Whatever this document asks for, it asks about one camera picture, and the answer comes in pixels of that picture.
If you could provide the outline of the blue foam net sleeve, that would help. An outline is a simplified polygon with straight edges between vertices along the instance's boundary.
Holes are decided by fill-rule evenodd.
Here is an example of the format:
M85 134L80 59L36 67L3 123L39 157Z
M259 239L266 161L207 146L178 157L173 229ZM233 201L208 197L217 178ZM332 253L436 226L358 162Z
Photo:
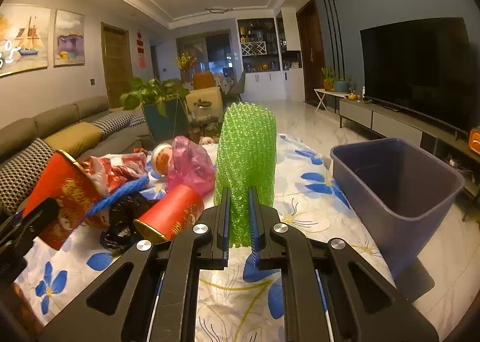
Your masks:
M90 218L129 194L142 191L149 182L149 176L142 176L136 180L131 180L120 185L111 195L95 203L86 213L85 217Z

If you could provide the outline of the sailing ship painting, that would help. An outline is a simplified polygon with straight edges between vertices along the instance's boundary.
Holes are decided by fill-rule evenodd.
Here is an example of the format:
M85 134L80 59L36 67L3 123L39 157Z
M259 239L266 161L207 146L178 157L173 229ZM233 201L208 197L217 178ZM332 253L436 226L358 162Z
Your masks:
M1 5L1 76L47 68L51 10Z

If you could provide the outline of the teal plant pot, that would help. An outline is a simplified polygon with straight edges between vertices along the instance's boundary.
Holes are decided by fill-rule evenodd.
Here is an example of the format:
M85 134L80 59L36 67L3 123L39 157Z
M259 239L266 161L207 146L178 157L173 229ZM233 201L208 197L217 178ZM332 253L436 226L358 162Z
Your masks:
M168 100L165 103L166 115L161 115L154 104L145 105L143 113L156 145L171 141L177 136L188 137L190 123L181 99Z

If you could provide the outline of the orange retro speaker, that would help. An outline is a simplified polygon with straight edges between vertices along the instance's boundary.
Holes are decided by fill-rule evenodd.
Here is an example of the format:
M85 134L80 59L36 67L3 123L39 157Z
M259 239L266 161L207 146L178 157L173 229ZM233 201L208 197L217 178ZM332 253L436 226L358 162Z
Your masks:
M471 151L475 154L480 154L480 129L476 127L469 132L468 145Z

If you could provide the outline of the grey tv cabinet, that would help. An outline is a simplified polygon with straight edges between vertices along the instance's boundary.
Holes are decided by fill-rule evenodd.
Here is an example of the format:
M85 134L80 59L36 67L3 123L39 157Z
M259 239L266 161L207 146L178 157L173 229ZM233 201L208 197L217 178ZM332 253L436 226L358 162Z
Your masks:
M470 150L461 132L448 132L411 115L347 98L338 100L337 110L342 122L349 120L379 136L406 140L449 163L464 176L471 197L479 197L479 155Z

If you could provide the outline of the purple abstract painting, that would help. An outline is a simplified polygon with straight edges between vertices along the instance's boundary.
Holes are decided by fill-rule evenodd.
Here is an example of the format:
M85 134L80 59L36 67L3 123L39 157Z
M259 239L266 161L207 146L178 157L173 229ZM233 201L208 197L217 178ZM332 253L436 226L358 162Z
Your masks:
M84 65L85 17L57 9L54 24L54 66Z

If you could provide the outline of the houndstooth cushion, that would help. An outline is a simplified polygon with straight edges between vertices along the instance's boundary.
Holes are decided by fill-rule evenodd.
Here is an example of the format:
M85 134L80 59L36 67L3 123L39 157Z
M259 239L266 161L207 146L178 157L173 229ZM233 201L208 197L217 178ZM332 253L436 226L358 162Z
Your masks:
M105 140L113 133L128 127L132 117L131 111L116 111L95 120L92 125L100 129L102 139Z
M1 168L1 211L16 213L30 195L35 184L54 155L52 148L40 138Z

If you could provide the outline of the small white side table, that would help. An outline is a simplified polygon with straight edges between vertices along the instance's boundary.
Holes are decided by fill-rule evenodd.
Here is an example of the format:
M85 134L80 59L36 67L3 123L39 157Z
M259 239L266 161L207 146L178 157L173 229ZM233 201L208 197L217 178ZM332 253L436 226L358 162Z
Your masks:
M327 111L327 105L326 105L326 98L331 97L334 99L334 113L338 112L338 107L339 107L339 100L341 98L347 98L347 93L339 93L335 91L329 91L321 88L315 88L314 93L316 94L317 98L319 99L318 104L316 105L316 111L318 111L321 107Z

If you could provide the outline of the green foam net sleeve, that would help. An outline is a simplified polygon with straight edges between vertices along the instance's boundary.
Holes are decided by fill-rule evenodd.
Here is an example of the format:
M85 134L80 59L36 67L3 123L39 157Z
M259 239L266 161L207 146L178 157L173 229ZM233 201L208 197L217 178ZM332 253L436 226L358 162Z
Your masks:
M251 243L248 189L255 187L259 202L273 205L277 164L277 123L266 108L234 103L224 114L216 156L214 202L230 189L229 245Z

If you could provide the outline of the pink plastic bag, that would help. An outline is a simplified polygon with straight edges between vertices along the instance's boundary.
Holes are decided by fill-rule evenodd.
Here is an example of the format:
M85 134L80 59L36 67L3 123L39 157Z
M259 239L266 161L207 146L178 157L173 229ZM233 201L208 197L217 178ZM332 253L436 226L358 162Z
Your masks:
M184 136L172 142L172 160L168 166L166 192L177 185L186 185L201 197L213 191L216 175L208 152Z

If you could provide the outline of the dark wooden door right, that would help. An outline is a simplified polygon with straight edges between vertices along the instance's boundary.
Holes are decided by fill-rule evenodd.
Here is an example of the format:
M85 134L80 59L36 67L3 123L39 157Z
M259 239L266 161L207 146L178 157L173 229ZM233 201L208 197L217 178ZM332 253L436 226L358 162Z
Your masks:
M323 87L325 52L316 0L310 0L296 14L304 70L305 102L316 105L319 98L315 89Z

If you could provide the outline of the grey sectional sofa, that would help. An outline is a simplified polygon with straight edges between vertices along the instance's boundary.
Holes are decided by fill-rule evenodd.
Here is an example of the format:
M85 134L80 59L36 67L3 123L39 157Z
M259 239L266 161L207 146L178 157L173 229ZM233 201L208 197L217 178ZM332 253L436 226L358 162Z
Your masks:
M82 162L139 147L154 147L142 110L111 109L105 96L8 124L1 129L1 217L21 210L55 151L64 150Z

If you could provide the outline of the small plant blue pot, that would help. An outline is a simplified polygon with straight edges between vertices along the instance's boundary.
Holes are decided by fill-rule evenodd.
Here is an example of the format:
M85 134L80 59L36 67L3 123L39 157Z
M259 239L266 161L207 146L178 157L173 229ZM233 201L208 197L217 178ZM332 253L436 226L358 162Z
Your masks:
M341 94L350 94L356 88L356 84L351 77L337 80L334 82L334 91Z

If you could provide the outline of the red wall decoration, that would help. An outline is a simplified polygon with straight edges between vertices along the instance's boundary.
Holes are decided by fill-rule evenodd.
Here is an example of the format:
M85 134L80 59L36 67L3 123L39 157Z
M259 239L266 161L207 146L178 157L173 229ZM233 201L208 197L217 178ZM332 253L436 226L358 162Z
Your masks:
M140 68L146 67L146 59L145 59L145 44L143 41L143 35L140 30L137 31L137 55L138 55L138 63Z

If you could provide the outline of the red white plastic bag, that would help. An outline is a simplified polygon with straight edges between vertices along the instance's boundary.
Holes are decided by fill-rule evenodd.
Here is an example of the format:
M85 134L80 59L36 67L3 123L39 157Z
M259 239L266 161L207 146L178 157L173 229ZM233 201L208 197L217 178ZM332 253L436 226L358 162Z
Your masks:
M121 185L147 175L147 153L135 148L128 154L89 156L80 165L94 182L103 197L109 196Z

